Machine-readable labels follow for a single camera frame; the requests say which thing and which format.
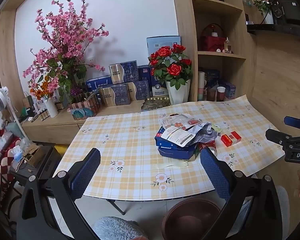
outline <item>tile floor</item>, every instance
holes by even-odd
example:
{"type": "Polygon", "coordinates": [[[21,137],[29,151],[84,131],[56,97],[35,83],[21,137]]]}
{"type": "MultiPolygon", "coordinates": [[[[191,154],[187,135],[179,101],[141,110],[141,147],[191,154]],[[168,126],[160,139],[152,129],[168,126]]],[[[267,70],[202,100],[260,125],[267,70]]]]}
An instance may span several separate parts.
{"type": "MultiPolygon", "coordinates": [[[[220,209],[225,204],[225,201],[220,199],[215,191],[196,197],[210,200],[219,206],[220,209]]],[[[149,240],[163,240],[161,234],[161,224],[165,214],[175,204],[184,199],[185,198],[148,202],[116,201],[116,204],[123,211],[126,211],[124,216],[122,216],[105,199],[83,196],[81,199],[76,200],[75,203],[90,226],[93,226],[94,222],[98,218],[115,216],[125,220],[134,220],[138,222],[140,227],[147,233],[149,240]]],[[[50,203],[61,231],[68,236],[72,236],[64,219],[61,216],[55,199],[50,199],[50,203]]]]}

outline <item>yellow plaid tablecloth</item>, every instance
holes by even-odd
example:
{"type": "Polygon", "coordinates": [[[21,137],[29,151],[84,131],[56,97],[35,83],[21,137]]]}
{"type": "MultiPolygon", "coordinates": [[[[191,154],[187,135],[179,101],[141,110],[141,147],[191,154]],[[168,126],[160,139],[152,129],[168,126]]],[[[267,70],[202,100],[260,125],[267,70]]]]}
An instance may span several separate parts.
{"type": "Polygon", "coordinates": [[[75,136],[56,173],[68,171],[94,147],[101,153],[101,164],[84,193],[87,196],[142,201],[213,190],[200,157],[184,168],[159,170],[154,165],[171,161],[159,154],[154,136],[160,128],[158,119],[174,113],[188,113],[211,121],[225,132],[235,130],[242,140],[226,147],[218,137],[217,158],[246,176],[284,154],[279,146],[266,140],[266,130],[275,127],[242,96],[227,102],[188,102],[147,112],[90,117],[75,136]]]}

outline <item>white flower pot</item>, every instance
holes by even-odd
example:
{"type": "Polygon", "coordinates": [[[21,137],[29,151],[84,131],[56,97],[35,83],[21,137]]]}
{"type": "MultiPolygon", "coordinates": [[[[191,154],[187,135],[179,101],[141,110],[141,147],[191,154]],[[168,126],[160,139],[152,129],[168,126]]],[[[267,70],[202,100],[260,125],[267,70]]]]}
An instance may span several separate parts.
{"type": "Polygon", "coordinates": [[[50,117],[56,117],[58,115],[58,110],[57,110],[52,98],[49,98],[48,100],[45,99],[44,104],[47,107],[50,117]]]}
{"type": "Polygon", "coordinates": [[[181,85],[181,87],[178,90],[176,90],[176,86],[170,87],[170,82],[166,81],[170,103],[172,105],[188,102],[190,81],[191,80],[188,80],[186,82],[186,85],[181,85]]]}

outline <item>small red box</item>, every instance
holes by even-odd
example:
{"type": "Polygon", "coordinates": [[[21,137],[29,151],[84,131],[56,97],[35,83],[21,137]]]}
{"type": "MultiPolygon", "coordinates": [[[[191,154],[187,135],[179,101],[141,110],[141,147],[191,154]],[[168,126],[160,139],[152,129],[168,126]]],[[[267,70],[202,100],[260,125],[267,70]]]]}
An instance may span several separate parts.
{"type": "Polygon", "coordinates": [[[204,51],[214,51],[217,49],[223,51],[225,49],[226,38],[213,37],[213,36],[202,36],[200,38],[201,49],[204,51]]]}
{"type": "Polygon", "coordinates": [[[231,132],[230,134],[224,134],[221,136],[221,141],[227,146],[231,146],[231,145],[234,145],[236,144],[237,142],[240,142],[241,141],[241,136],[233,131],[231,132]]]}

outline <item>black countertop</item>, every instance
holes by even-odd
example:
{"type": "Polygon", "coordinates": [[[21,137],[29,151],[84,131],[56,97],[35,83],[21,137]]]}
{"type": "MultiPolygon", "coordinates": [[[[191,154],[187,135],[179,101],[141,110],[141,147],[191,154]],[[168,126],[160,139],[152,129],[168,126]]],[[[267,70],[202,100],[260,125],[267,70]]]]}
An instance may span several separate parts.
{"type": "Polygon", "coordinates": [[[251,34],[256,34],[256,31],[272,31],[300,37],[300,26],[298,25],[249,24],[247,31],[251,34]]]}

